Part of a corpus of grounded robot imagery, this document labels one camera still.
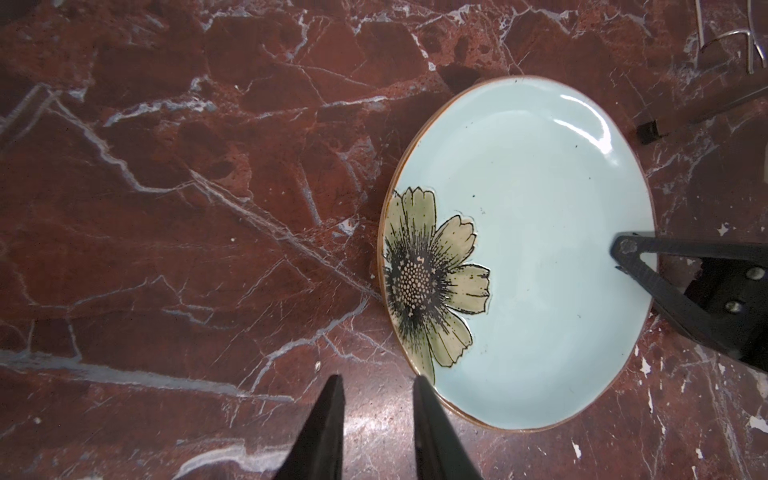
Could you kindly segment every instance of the marble surface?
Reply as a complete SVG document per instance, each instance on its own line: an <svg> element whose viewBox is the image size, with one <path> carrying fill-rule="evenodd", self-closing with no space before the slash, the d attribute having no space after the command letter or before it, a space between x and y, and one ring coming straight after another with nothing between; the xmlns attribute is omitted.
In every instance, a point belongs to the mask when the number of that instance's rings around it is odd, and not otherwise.
<svg viewBox="0 0 768 480"><path fill-rule="evenodd" d="M708 35L746 24L705 1ZM413 374L374 278L423 122L535 74L635 124L745 74L688 0L0 8L0 476L270 478L328 375L345 478L415 478ZM768 34L768 4L755 2ZM633 147L660 235L768 240L768 101ZM665 259L684 285L696 264ZM451 420L486 478L766 478L768 379L652 314L617 381L536 433Z"/></svg>

